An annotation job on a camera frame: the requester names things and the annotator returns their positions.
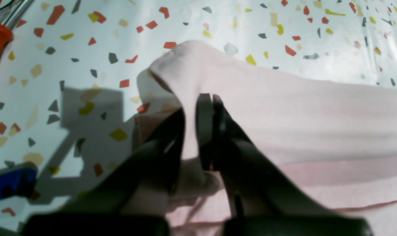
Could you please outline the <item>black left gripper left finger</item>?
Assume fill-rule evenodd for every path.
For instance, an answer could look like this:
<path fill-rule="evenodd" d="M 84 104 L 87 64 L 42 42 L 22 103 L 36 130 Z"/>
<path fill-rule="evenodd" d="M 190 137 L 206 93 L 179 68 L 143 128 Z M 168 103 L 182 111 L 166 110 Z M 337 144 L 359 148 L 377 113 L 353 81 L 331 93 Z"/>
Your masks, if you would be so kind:
<path fill-rule="evenodd" d="M 165 219 L 180 166 L 183 109 L 167 117 L 111 175 L 82 199 L 32 216 L 23 236 L 169 236 Z"/>

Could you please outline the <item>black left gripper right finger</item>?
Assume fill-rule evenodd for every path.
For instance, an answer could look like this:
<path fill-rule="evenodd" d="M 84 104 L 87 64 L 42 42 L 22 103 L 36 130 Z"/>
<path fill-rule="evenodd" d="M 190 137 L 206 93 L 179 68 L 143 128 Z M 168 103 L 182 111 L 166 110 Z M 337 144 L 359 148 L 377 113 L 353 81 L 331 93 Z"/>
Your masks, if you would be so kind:
<path fill-rule="evenodd" d="M 329 210 L 303 193 L 253 144 L 218 95 L 200 94 L 196 131 L 204 170 L 220 173 L 231 218 L 223 236 L 371 236 L 362 218 Z"/>

